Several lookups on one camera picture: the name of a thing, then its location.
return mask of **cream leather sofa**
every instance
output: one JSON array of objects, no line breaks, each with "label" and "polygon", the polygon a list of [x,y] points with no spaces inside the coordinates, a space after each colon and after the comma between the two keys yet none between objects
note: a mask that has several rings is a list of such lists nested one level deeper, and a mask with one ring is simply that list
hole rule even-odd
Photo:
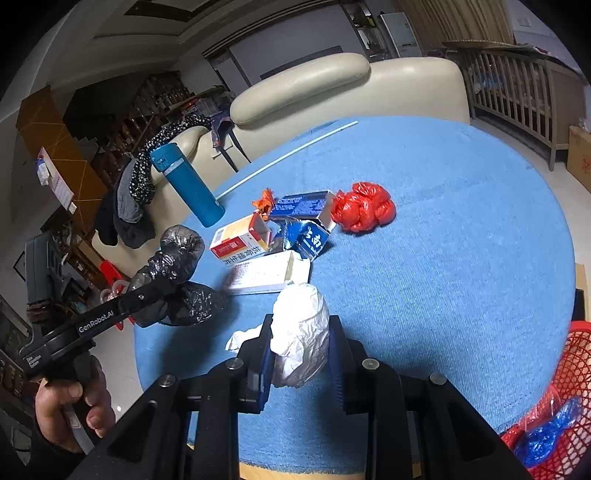
[{"label": "cream leather sofa", "polygon": [[[339,118],[374,115],[430,116],[469,123],[462,74],[448,60],[409,58],[369,64],[356,53],[315,59],[267,78],[240,94],[230,116],[245,158],[227,137],[225,150],[237,168],[273,150],[304,131]],[[234,171],[213,148],[203,127],[193,127],[172,140],[214,190]],[[119,270],[133,276],[158,248],[169,226],[190,213],[170,183],[152,169],[157,193],[147,207],[156,238],[136,250],[109,247],[95,234],[92,244]]]}]

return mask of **blue tablecloth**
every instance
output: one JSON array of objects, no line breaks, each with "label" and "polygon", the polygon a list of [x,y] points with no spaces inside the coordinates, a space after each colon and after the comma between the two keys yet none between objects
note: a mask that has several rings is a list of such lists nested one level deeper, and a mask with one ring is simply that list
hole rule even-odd
[{"label": "blue tablecloth", "polygon": [[[390,225],[355,236],[337,227],[310,283],[351,338],[399,372],[441,372],[497,431],[541,397],[573,311],[574,256],[556,198],[525,159],[496,138],[430,118],[359,118],[247,181],[211,228],[185,225],[206,245],[215,230],[276,196],[383,185],[397,206]],[[261,157],[218,193],[299,145],[343,125],[315,128]],[[206,251],[193,281],[218,287],[226,267]],[[135,328],[139,378],[190,377],[232,356],[235,330],[260,324],[277,294],[235,297],[219,324]],[[241,415],[240,458],[271,469],[352,473],[365,463],[366,417],[339,411],[323,372],[300,389],[273,388],[265,411]]]}]

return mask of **human hand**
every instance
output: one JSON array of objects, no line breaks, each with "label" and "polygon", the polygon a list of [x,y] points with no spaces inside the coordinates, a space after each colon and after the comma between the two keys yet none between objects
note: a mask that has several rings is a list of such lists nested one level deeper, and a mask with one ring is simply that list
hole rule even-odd
[{"label": "human hand", "polygon": [[91,407],[86,423],[99,437],[104,437],[115,424],[115,412],[111,408],[111,395],[107,391],[105,374],[99,361],[93,356],[93,379],[83,391],[78,382],[43,379],[35,397],[35,415],[41,434],[64,450],[82,451],[70,426],[61,412],[62,405],[76,403],[84,394],[84,401]]}]

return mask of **blue water bottle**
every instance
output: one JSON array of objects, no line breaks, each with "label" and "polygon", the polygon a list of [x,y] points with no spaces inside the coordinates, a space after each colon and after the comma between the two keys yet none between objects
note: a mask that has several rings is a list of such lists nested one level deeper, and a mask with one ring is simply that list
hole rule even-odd
[{"label": "blue water bottle", "polygon": [[162,172],[204,227],[212,226],[225,213],[176,143],[167,143],[150,154]]}]

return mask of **red plastic basket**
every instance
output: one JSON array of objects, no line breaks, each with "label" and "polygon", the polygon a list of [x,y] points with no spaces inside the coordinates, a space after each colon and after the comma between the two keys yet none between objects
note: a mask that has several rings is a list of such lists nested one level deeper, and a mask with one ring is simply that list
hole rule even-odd
[{"label": "red plastic basket", "polygon": [[[571,322],[552,385],[563,401],[581,397],[583,414],[573,427],[564,432],[552,455],[541,465],[530,469],[535,480],[566,480],[591,443],[591,323]],[[509,448],[513,448],[522,434],[522,427],[514,425],[502,438]]]}]

